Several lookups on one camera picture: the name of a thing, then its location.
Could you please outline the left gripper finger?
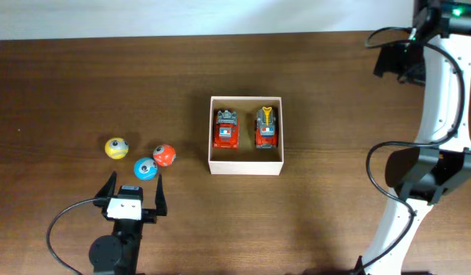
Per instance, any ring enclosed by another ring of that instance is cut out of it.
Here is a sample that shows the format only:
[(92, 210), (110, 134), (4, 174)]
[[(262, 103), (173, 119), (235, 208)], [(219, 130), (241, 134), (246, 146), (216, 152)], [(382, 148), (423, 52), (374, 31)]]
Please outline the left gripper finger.
[(112, 172), (105, 185), (94, 196), (93, 205), (96, 207), (106, 207), (109, 200), (113, 197), (116, 185), (117, 173)]
[(167, 216), (167, 202), (164, 196), (164, 189), (163, 189), (161, 174), (158, 175), (158, 183), (157, 183), (154, 202), (156, 206), (156, 215)]

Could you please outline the red toy fire truck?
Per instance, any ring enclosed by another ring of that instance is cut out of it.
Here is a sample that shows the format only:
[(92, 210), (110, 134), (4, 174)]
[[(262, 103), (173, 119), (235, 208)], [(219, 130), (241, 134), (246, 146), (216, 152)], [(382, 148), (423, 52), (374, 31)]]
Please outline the red toy fire truck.
[(213, 147), (239, 148), (239, 117), (237, 112), (218, 110), (214, 120)]

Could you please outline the red toy truck yellow ladder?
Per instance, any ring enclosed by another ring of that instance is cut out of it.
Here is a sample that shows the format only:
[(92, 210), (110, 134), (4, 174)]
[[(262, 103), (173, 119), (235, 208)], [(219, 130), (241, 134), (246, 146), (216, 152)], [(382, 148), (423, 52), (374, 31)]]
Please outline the red toy truck yellow ladder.
[(255, 146), (258, 149), (278, 146), (277, 116), (271, 106), (263, 106), (256, 113)]

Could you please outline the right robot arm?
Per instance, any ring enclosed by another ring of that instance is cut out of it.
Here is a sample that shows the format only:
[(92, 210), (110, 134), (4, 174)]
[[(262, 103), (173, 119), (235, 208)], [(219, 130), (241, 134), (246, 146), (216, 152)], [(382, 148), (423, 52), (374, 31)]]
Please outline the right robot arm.
[(380, 189), (387, 205), (356, 274), (400, 274), (424, 218), (471, 178), (471, 4), (417, 1), (407, 33), (379, 45), (374, 73), (424, 87), (420, 129), (414, 141), (392, 145)]

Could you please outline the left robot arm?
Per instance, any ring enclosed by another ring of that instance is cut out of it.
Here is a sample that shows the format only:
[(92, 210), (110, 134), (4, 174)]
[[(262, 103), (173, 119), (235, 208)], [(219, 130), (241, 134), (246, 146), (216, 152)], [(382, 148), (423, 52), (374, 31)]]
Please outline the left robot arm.
[(145, 209), (140, 186), (122, 186), (115, 191), (117, 173), (95, 195), (94, 206), (113, 223), (112, 233), (97, 238), (90, 246), (89, 261), (94, 274), (135, 274), (145, 224), (155, 224), (159, 216), (167, 215), (162, 178), (158, 178), (155, 207)]

